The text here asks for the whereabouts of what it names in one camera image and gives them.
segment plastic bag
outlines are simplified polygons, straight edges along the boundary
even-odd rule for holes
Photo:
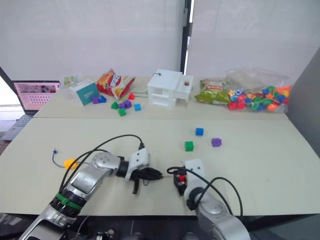
[[[228,89],[229,83],[225,78],[208,78],[200,80],[200,94],[194,96],[200,103],[228,104],[230,103]]]
[[[230,110],[286,112],[291,85],[288,76],[262,68],[236,68],[227,71]]]
[[[110,69],[99,78],[96,86],[99,92],[114,96],[118,100],[129,91],[134,81],[134,76],[119,76]]]

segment laptop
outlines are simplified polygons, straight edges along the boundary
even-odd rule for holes
[[[0,140],[12,141],[60,88],[59,81],[12,81],[25,115]]]

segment purple cube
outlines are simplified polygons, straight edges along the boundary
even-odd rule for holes
[[[125,109],[125,108],[126,108],[126,105],[125,105],[124,102],[122,102],[122,103],[119,103],[119,104],[118,104],[118,107],[119,107],[120,109]]]
[[[212,144],[212,147],[220,147],[222,145],[222,139],[212,138],[211,144]]]
[[[97,96],[91,97],[91,100],[92,100],[93,104],[98,104],[99,103],[99,97],[97,97]]]
[[[129,101],[129,100],[125,100],[123,103],[124,103],[126,109],[129,109],[132,107],[131,101]]]

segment laptop keyboard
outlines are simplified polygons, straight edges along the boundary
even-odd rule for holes
[[[23,115],[20,119],[15,123],[16,127],[24,127],[27,123],[32,119],[30,115]]]

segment white wall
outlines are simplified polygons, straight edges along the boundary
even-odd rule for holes
[[[0,0],[0,66],[12,80],[179,70],[184,0]]]
[[[186,72],[260,67],[294,82],[319,46],[319,0],[196,0]]]

